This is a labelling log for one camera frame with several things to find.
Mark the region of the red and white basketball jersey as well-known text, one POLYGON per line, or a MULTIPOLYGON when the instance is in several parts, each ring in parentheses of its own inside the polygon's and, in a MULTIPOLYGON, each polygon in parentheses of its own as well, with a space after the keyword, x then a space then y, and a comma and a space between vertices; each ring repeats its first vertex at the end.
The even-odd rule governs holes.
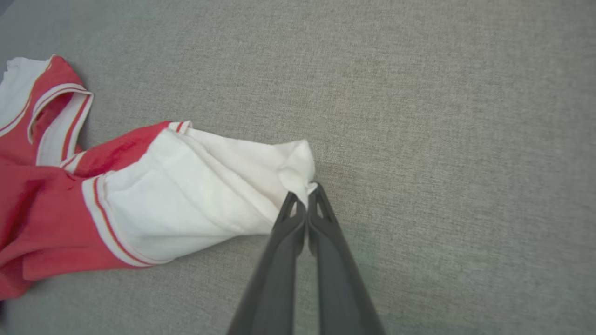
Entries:
POLYGON ((82 150, 94 100, 58 55, 7 61, 0 81, 0 301, 81 271, 161 265, 268 234, 289 192, 317 186, 306 140, 264 144, 191 121, 82 150))

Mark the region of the grey fabric sofa cushion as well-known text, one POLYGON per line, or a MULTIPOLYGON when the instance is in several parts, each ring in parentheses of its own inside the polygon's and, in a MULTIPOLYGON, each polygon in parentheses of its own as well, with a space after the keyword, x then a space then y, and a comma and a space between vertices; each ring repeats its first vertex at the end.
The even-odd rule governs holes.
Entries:
POLYGON ((596 0, 15 0, 81 145, 307 139, 387 335, 596 335, 596 0))

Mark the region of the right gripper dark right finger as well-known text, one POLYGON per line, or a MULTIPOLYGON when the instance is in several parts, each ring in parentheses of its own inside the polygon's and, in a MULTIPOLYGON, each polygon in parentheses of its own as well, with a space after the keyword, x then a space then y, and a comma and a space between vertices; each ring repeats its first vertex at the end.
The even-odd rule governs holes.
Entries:
POLYGON ((317 259, 319 335, 385 335, 321 184, 308 197, 307 231, 317 259))

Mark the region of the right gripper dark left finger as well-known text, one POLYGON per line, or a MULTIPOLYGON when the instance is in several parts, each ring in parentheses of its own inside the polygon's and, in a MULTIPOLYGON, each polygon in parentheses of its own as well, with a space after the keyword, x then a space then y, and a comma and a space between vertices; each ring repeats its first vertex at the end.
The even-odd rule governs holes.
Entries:
POLYGON ((306 208, 289 192, 227 335, 293 335, 296 260, 305 234, 306 208))

